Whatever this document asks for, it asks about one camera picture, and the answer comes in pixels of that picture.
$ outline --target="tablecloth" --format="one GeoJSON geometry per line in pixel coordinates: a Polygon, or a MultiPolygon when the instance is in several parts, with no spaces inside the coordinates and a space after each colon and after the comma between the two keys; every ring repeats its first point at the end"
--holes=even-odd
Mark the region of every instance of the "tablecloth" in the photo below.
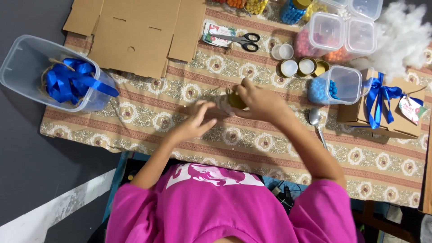
{"type": "MultiPolygon", "coordinates": [[[[276,2],[269,2],[258,16],[238,16],[227,6],[211,1],[207,4],[204,22],[233,27],[237,35],[258,33],[259,51],[249,53],[240,45],[227,51],[200,42],[192,62],[169,62],[165,78],[157,80],[107,70],[116,81],[120,93],[117,98],[93,113],[69,113],[47,107],[40,132],[111,152],[151,154],[166,132],[186,116],[186,106],[198,98],[217,101],[226,87],[247,77],[284,98],[309,133],[318,139],[314,127],[307,122],[308,111],[314,107],[306,96],[310,77],[281,78],[276,71],[278,61],[270,56],[275,44],[292,44],[302,23],[280,23],[280,5],[276,2]]],[[[65,46],[82,54],[88,54],[91,45],[91,37],[75,33],[69,33],[65,42],[65,46]]],[[[432,103],[432,46],[429,48],[425,50],[427,64],[421,70],[409,69],[406,79],[427,86],[428,111],[422,117],[418,139],[388,138],[348,127],[336,123],[338,106],[320,107],[320,126],[330,153],[344,168],[350,197],[418,207],[432,103]]],[[[311,182],[290,141],[274,126],[228,117],[223,112],[214,115],[219,122],[203,137],[178,145],[173,157],[305,185],[311,182]]]]}

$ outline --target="white fluffy fiber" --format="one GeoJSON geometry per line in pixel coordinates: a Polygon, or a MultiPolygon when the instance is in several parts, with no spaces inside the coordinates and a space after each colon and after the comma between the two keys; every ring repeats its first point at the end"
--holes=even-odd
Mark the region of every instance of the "white fluffy fiber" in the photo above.
{"type": "Polygon", "coordinates": [[[390,3],[375,22],[378,29],[377,51],[367,58],[358,58],[351,64],[364,69],[372,66],[385,76],[387,83],[393,77],[406,77],[406,67],[421,68],[426,62],[423,52],[431,42],[432,26],[422,25],[426,6],[406,5],[403,0],[390,3]]]}

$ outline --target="cardboard box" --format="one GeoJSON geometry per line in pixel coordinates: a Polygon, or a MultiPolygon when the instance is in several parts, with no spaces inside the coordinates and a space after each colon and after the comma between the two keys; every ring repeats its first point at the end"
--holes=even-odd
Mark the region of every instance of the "cardboard box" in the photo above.
{"type": "Polygon", "coordinates": [[[205,11],[205,0],[75,0],[63,29],[94,35],[100,67],[160,78],[168,58],[192,61],[205,11]]]}
{"type": "MultiPolygon", "coordinates": [[[[363,80],[368,80],[370,77],[378,77],[378,72],[372,72],[372,70],[365,69],[360,71],[363,76],[363,80]]],[[[421,89],[422,87],[413,83],[405,81],[403,78],[394,78],[388,85],[389,87],[397,86],[402,89],[404,93],[413,92],[421,89]]],[[[424,90],[418,91],[410,95],[411,97],[418,98],[421,100],[425,99],[424,90]]],[[[368,126],[369,125],[369,114],[366,107],[367,96],[361,97],[360,100],[353,105],[341,105],[337,116],[337,122],[343,123],[348,126],[368,126]]],[[[361,128],[370,131],[375,134],[380,134],[387,137],[395,138],[418,138],[420,136],[421,124],[418,125],[412,123],[406,118],[399,109],[399,99],[390,99],[391,113],[394,117],[394,122],[388,124],[388,104],[387,101],[383,102],[386,108],[383,107],[383,114],[381,115],[380,127],[377,129],[372,128],[361,128]]],[[[375,112],[377,100],[375,100],[372,107],[372,113],[375,112]]]]}

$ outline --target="spoon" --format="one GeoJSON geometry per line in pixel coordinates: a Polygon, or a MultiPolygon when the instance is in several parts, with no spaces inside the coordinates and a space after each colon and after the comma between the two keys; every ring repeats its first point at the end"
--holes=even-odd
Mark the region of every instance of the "spoon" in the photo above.
{"type": "Polygon", "coordinates": [[[327,149],[327,144],[325,144],[323,131],[321,131],[321,128],[318,126],[318,124],[321,121],[321,115],[320,111],[317,108],[312,108],[312,110],[309,112],[309,123],[316,128],[318,128],[318,133],[320,134],[321,140],[323,141],[324,148],[327,149]]]}

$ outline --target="blue satin ribbon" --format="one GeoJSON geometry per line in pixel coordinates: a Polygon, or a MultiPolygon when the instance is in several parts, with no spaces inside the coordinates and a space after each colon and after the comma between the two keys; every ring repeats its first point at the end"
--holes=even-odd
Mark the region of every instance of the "blue satin ribbon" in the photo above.
{"type": "Polygon", "coordinates": [[[47,92],[53,99],[60,103],[71,101],[76,105],[79,99],[87,94],[89,87],[112,97],[118,96],[115,88],[92,77],[91,73],[95,74],[96,69],[90,63],[75,58],[65,58],[63,63],[75,72],[63,64],[55,64],[47,72],[47,92]]]}
{"type": "MultiPolygon", "coordinates": [[[[387,113],[387,122],[388,124],[394,122],[393,115],[390,111],[390,99],[392,98],[402,98],[406,96],[406,94],[402,93],[402,89],[399,87],[388,87],[383,86],[382,82],[384,79],[383,73],[378,73],[378,78],[372,78],[372,86],[369,91],[368,97],[366,98],[366,108],[369,114],[369,126],[353,126],[355,128],[369,128],[377,129],[381,123],[381,115],[383,112],[383,107],[385,105],[382,103],[383,100],[387,100],[388,103],[388,113],[387,113]],[[374,105],[375,100],[377,100],[377,104],[375,106],[375,117],[372,116],[372,107],[374,105]]],[[[423,105],[423,101],[417,98],[412,98],[412,100],[419,103],[421,106],[423,105]]]]}

